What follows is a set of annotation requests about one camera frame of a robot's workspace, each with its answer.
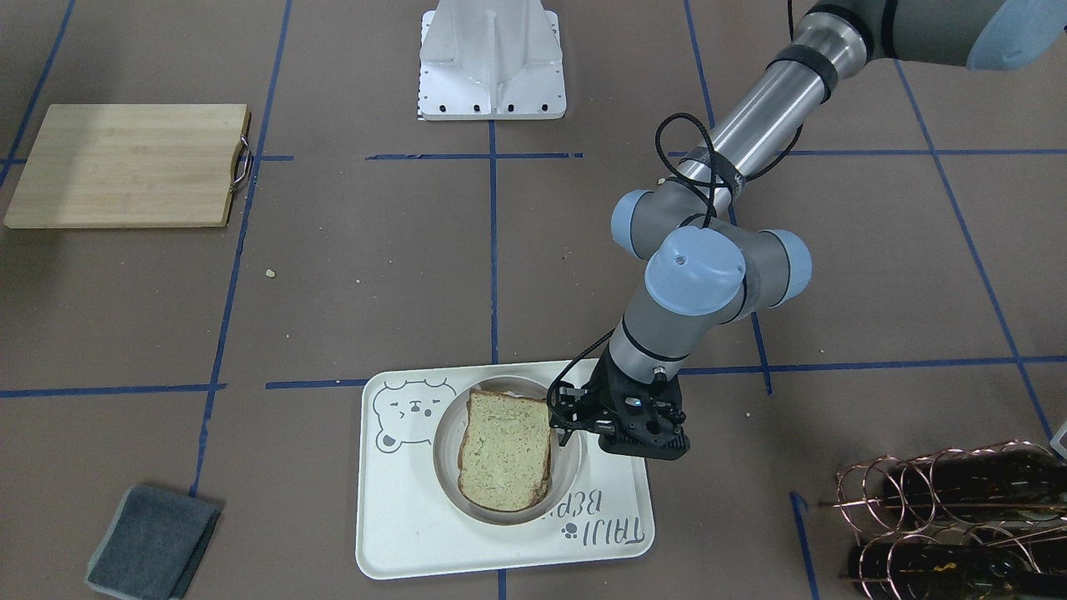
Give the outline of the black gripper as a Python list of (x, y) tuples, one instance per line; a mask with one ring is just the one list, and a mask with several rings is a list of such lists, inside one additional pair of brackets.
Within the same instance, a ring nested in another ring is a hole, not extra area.
[(588, 432), (598, 435), (599, 448), (616, 455), (673, 461), (690, 449), (676, 378), (655, 372), (651, 383), (633, 380), (605, 350), (590, 379), (572, 385), (564, 376), (583, 357), (568, 363), (546, 392), (550, 427), (561, 448), (574, 433)]

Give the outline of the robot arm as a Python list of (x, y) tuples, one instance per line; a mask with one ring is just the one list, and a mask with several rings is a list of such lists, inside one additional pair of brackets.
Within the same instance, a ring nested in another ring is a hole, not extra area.
[(692, 124), (701, 140), (678, 161), (657, 156), (669, 175), (635, 190), (611, 215), (614, 241), (644, 260), (643, 281), (589, 380), (550, 383), (550, 440), (598, 436), (616, 455), (675, 460), (689, 451), (678, 373), (720, 323), (778, 307), (803, 293), (813, 259), (785, 228), (747, 231), (729, 208), (746, 187), (784, 160), (805, 119), (843, 80), (881, 58), (1014, 72), (1063, 34), (1063, 1), (817, 1), (792, 27), (789, 46), (716, 127), (690, 113), (663, 119)]

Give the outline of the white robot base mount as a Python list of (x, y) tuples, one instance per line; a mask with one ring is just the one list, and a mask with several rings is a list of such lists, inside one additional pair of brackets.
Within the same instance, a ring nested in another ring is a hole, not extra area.
[(540, 1), (441, 1), (420, 22), (424, 121), (563, 119), (563, 42)]

